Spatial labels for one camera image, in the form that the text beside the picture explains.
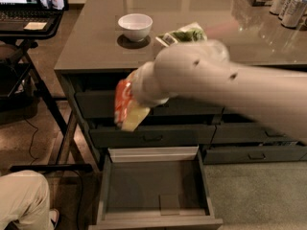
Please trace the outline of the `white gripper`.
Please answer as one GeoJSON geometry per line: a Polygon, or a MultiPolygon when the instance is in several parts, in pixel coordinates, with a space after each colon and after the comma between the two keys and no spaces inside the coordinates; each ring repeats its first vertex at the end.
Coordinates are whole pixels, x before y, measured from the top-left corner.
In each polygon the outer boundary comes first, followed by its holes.
{"type": "Polygon", "coordinates": [[[167,103],[169,95],[162,91],[152,61],[131,71],[127,80],[131,81],[131,92],[136,101],[129,101],[124,108],[121,129],[135,131],[148,116],[149,107],[167,103]]]}

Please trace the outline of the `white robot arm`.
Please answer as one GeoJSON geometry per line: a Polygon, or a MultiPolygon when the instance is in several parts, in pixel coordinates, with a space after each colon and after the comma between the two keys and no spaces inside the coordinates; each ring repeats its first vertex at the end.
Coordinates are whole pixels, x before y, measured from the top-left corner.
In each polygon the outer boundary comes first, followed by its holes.
{"type": "Polygon", "coordinates": [[[217,40],[162,49],[132,73],[130,86],[146,107],[173,97],[203,101],[307,141],[307,74],[234,63],[217,40]]]}

